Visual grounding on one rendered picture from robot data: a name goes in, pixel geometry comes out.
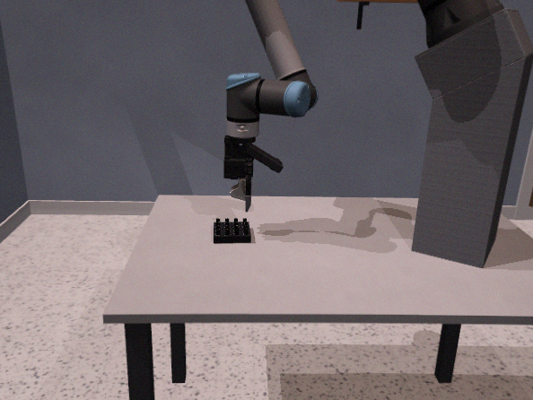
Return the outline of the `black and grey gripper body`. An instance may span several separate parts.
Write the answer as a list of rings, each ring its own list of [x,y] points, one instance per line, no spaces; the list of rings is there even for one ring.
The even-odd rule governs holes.
[[[246,154],[246,150],[248,143],[254,142],[256,142],[256,137],[249,139],[239,139],[228,135],[224,137],[223,178],[244,178],[248,175],[248,168],[251,168],[253,178],[254,158]]]

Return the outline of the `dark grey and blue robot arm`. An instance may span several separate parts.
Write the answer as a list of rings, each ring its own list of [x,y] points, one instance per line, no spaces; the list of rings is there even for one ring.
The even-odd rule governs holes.
[[[310,81],[278,0],[245,0],[276,80],[261,75],[227,78],[227,135],[259,135],[259,114],[303,117],[316,105],[318,89]],[[431,48],[504,9],[498,0],[417,0]],[[298,80],[298,81],[294,81]],[[301,82],[300,82],[301,81]],[[258,114],[259,113],[259,114]],[[246,154],[279,173],[283,163],[249,143]]]

